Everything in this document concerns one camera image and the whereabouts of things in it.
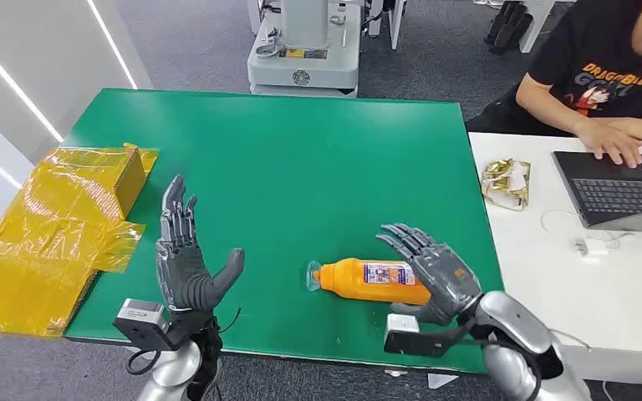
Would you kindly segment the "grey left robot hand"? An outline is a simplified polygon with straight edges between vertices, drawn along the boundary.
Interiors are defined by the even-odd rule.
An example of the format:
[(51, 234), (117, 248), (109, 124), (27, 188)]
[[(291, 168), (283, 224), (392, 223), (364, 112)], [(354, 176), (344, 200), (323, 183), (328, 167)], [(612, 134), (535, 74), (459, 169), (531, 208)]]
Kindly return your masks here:
[(197, 197), (184, 199), (182, 175), (175, 175), (161, 201), (160, 238), (155, 243), (156, 276), (166, 305), (173, 312), (213, 310), (243, 272), (245, 251), (233, 248), (224, 267), (212, 275), (197, 240)]

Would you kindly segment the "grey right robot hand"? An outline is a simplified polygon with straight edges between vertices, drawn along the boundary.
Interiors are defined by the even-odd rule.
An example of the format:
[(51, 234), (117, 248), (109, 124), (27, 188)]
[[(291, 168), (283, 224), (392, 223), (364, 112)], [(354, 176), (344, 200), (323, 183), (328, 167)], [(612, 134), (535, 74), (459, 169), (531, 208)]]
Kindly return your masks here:
[(419, 306), (392, 303), (390, 308), (394, 314), (446, 326), (481, 296), (476, 275), (446, 243), (404, 223), (383, 224), (380, 228), (384, 232), (376, 238), (403, 257), (430, 293), (429, 300)]

